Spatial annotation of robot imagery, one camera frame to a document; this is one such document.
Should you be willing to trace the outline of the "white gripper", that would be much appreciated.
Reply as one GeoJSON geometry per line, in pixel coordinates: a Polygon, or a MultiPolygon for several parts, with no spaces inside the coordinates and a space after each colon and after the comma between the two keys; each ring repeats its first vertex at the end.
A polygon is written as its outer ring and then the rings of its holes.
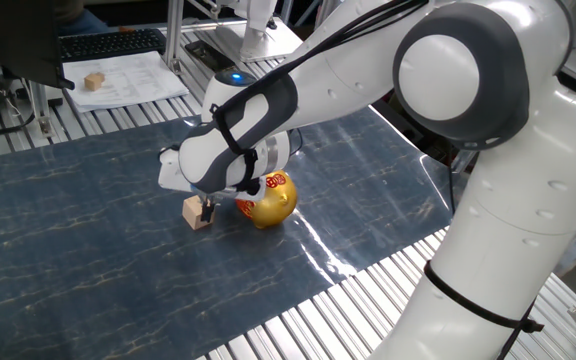
{"type": "Polygon", "coordinates": [[[260,189],[255,195],[250,195],[247,192],[238,192],[234,187],[227,187],[225,190],[215,193],[202,192],[191,185],[184,177],[179,165],[178,156],[179,152],[174,150],[172,147],[161,149],[159,154],[161,168],[159,171],[158,184],[163,189],[203,196],[201,198],[201,222],[214,221],[213,215],[215,211],[215,202],[214,199],[207,199],[207,197],[214,197],[216,199],[233,198],[248,201],[259,201],[264,198],[264,185],[262,184],[263,177],[258,180],[260,189]]]}

